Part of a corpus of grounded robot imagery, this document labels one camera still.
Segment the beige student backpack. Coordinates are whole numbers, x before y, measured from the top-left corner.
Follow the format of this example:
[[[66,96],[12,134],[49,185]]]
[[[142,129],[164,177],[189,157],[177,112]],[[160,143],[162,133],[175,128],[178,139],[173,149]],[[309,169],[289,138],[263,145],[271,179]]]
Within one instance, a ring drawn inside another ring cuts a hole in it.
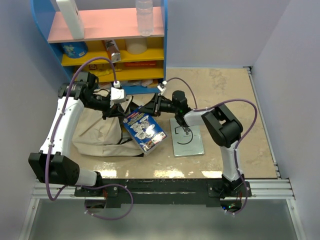
[[[84,108],[72,143],[77,151],[93,157],[142,157],[144,154],[118,117],[102,118],[102,112]]]

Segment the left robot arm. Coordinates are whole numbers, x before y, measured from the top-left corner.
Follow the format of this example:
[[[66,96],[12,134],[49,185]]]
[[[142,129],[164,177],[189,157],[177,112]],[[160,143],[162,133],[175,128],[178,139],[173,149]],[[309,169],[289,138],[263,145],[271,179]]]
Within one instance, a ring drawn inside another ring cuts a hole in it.
[[[95,93],[99,78],[90,72],[81,72],[72,84],[64,83],[58,90],[55,117],[48,136],[39,152],[28,158],[36,178],[43,184],[86,186],[92,196],[104,190],[101,175],[81,168],[70,159],[72,140],[83,111],[100,114],[107,130],[121,135],[120,122],[125,116],[121,105],[111,105],[111,95]]]

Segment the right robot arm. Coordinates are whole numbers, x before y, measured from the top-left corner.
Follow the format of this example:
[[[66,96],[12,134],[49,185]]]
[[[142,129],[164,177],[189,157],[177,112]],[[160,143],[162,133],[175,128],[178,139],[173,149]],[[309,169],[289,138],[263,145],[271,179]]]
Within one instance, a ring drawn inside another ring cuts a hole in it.
[[[193,126],[204,125],[221,152],[223,171],[218,190],[233,197],[243,187],[243,195],[246,197],[249,195],[236,150],[241,140],[243,126],[224,103],[205,110],[192,109],[188,105],[185,92],[176,90],[172,93],[171,99],[159,93],[155,94],[138,111],[153,117],[158,117],[161,113],[174,114],[176,122],[185,131]]]

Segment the dark blue cover book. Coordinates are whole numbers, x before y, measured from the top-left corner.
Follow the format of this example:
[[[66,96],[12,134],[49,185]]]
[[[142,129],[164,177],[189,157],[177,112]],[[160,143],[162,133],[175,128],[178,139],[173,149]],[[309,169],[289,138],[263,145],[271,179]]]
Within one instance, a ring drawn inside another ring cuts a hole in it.
[[[123,120],[124,128],[144,155],[155,150],[168,135],[148,113],[140,112],[142,106],[132,111]]]

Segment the pale blue hardcover book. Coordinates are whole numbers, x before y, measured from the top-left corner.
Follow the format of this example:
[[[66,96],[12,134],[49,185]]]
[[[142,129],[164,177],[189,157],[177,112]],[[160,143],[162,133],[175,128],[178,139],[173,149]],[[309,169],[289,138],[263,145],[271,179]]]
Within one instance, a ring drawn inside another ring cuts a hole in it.
[[[177,158],[204,155],[204,145],[199,126],[185,131],[174,118],[170,119],[173,154]]]

